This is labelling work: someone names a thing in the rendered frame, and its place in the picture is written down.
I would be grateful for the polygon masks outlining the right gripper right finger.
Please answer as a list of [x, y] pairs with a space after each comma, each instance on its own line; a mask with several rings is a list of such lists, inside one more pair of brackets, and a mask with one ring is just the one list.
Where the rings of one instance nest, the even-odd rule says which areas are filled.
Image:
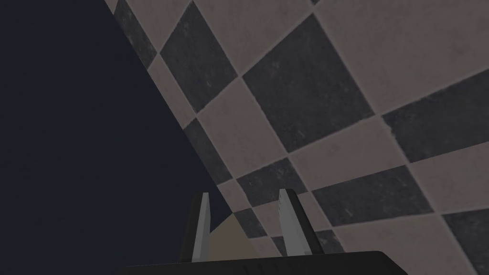
[[279, 191], [278, 213], [287, 256], [324, 254], [293, 189], [281, 189]]

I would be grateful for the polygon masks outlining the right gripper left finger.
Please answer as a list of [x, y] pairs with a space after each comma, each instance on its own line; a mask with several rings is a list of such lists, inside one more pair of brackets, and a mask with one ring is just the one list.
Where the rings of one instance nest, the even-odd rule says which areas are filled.
[[179, 262], [207, 262], [210, 248], [209, 193], [197, 193], [191, 202]]

